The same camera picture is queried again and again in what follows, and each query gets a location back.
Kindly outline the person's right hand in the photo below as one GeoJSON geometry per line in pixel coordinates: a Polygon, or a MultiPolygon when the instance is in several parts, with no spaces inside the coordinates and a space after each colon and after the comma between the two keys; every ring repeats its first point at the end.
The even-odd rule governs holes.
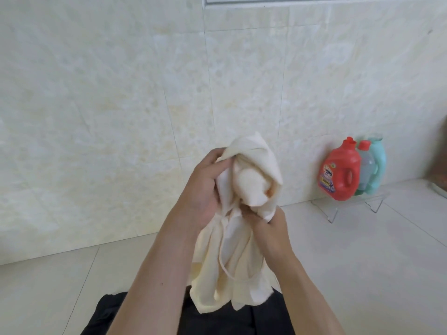
{"type": "Polygon", "coordinates": [[[289,239],[286,217],[284,227],[274,227],[264,222],[254,227],[250,223],[249,225],[254,233],[256,244],[273,272],[291,267],[298,261],[289,239]]]}

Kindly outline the person's left hand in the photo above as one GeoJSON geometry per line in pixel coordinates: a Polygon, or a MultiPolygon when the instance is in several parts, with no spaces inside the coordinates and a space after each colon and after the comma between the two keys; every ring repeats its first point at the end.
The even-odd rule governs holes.
{"type": "Polygon", "coordinates": [[[220,203],[216,180],[208,180],[208,159],[216,158],[219,161],[225,150],[225,147],[212,149],[195,166],[173,208],[176,220],[195,234],[208,225],[220,203]]]}

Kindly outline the cream cloth garment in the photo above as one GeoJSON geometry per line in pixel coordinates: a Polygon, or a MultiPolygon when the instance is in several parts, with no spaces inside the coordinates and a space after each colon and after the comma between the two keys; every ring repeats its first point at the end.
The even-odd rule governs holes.
{"type": "Polygon", "coordinates": [[[262,255],[240,206],[269,222],[283,179],[277,159],[259,132],[235,139],[218,161],[232,166],[215,180],[220,205],[195,244],[190,298],[199,314],[230,303],[234,310],[263,304],[273,293],[262,255]]]}

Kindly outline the person's left forearm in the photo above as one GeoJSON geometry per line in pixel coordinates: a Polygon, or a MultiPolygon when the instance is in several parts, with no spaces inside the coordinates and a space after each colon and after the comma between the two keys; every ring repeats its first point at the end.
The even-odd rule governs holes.
{"type": "Polygon", "coordinates": [[[194,246],[197,214],[169,214],[107,335],[177,335],[194,246]]]}

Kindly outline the person's right forearm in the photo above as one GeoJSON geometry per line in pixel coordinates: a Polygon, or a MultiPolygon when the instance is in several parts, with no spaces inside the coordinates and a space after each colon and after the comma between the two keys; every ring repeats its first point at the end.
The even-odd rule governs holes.
{"type": "Polygon", "coordinates": [[[266,257],[281,289],[295,335],[345,335],[323,294],[294,254],[266,257]]]}

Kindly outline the red detergent bottle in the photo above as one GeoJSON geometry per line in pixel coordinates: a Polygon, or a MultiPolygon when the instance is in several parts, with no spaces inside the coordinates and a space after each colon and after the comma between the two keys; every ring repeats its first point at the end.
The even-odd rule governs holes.
{"type": "Polygon", "coordinates": [[[359,186],[361,156],[356,141],[347,137],[322,162],[317,174],[317,186],[336,201],[347,201],[359,186]]]}

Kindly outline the person's black trousers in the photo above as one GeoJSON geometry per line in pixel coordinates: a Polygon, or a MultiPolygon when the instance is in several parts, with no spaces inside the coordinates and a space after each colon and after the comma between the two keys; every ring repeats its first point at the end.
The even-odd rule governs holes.
{"type": "MultiPolygon", "coordinates": [[[[215,312],[200,314],[186,288],[177,335],[295,335],[282,293],[273,293],[261,305],[234,310],[229,302],[215,312]]],[[[127,292],[106,294],[81,335],[106,335],[127,292]]]]}

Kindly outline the clear acrylic bottle rack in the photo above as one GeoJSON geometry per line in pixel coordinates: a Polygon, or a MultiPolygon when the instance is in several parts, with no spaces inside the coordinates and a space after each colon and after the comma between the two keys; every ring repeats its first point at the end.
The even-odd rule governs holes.
{"type": "Polygon", "coordinates": [[[390,192],[378,191],[376,194],[362,194],[350,197],[346,201],[337,201],[330,196],[311,200],[310,203],[318,208],[325,216],[329,223],[333,224],[342,211],[347,209],[366,205],[373,213],[377,213],[384,201],[388,198],[390,192]]]}

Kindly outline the clear bottle with red cap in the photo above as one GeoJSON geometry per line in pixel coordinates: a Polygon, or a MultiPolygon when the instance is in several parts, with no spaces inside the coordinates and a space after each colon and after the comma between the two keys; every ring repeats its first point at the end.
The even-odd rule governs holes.
{"type": "Polygon", "coordinates": [[[355,196],[362,195],[370,182],[371,176],[376,170],[376,161],[370,151],[371,141],[361,140],[357,146],[357,151],[361,157],[361,167],[359,176],[359,185],[355,191],[355,196]]]}

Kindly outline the teal plastic bottle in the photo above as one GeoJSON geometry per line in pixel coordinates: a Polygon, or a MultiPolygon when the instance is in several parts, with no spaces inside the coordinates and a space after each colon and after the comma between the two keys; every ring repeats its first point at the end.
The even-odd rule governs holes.
{"type": "Polygon", "coordinates": [[[367,140],[371,142],[370,153],[376,163],[376,168],[366,186],[366,194],[374,195],[378,191],[386,171],[387,155],[382,134],[369,135],[367,140]]]}

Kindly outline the brown container with white base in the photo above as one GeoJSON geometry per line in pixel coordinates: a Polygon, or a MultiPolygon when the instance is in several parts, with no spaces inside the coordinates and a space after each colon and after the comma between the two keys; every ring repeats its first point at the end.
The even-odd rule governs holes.
{"type": "Polygon", "coordinates": [[[442,141],[429,170],[428,181],[433,191],[447,199],[447,117],[441,127],[442,141]]]}

